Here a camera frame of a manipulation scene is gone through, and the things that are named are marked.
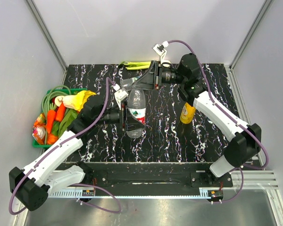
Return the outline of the red cap water bottle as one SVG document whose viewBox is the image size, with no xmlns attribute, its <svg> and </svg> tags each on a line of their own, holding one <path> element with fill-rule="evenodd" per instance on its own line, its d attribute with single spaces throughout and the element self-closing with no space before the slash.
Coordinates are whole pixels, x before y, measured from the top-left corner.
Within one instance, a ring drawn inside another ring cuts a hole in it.
<svg viewBox="0 0 283 226">
<path fill-rule="evenodd" d="M 142 136 L 145 128 L 146 116 L 146 97 L 142 89 L 132 89 L 127 102 L 129 115 L 137 121 L 137 127 L 133 125 L 133 129 L 127 131 L 128 137 L 136 139 Z"/>
</svg>

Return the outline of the yellow juice bottle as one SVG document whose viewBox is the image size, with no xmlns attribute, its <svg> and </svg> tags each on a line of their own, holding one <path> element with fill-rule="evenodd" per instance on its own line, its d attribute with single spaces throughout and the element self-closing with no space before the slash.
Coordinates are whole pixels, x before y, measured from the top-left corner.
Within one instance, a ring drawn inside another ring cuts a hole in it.
<svg viewBox="0 0 283 226">
<path fill-rule="evenodd" d="M 192 122 L 194 115 L 196 112 L 196 108 L 189 105 L 188 103 L 185 103 L 185 105 L 183 106 L 181 115 L 180 115 L 180 121 L 183 124 L 189 124 Z"/>
</svg>

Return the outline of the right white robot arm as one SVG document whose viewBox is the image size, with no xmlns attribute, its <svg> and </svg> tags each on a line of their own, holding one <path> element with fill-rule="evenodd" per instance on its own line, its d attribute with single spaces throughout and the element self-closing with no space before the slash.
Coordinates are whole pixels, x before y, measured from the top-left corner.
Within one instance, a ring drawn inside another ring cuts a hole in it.
<svg viewBox="0 0 283 226">
<path fill-rule="evenodd" d="M 225 135 L 228 146 L 224 154 L 205 174 L 210 186 L 217 186 L 222 176 L 238 168 L 261 150 L 261 128 L 249 125 L 223 106 L 209 91 L 209 85 L 199 79 L 202 66 L 195 54 L 182 56 L 174 68 L 152 61 L 149 69 L 133 83 L 134 89 L 158 90 L 163 84 L 177 84 L 180 98 L 207 116 Z"/>
</svg>

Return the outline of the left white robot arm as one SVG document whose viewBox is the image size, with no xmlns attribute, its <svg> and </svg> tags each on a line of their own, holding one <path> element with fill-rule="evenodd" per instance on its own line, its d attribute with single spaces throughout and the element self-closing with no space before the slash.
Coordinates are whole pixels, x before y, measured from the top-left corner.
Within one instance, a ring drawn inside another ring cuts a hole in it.
<svg viewBox="0 0 283 226">
<path fill-rule="evenodd" d="M 78 116 L 61 137 L 39 158 L 24 168 L 14 167 L 9 172 L 12 193 L 9 212 L 14 215 L 13 201 L 17 198 L 26 209 L 41 207 L 48 196 L 70 185 L 88 186 L 93 180 L 92 169 L 79 162 L 58 174 L 53 171 L 64 159 L 83 146 L 87 133 L 99 124 L 120 124 L 127 135 L 137 138 L 136 131 L 143 131 L 146 115 L 144 97 L 128 97 L 127 102 L 107 108 L 108 101 L 91 96 L 84 103 Z"/>
</svg>

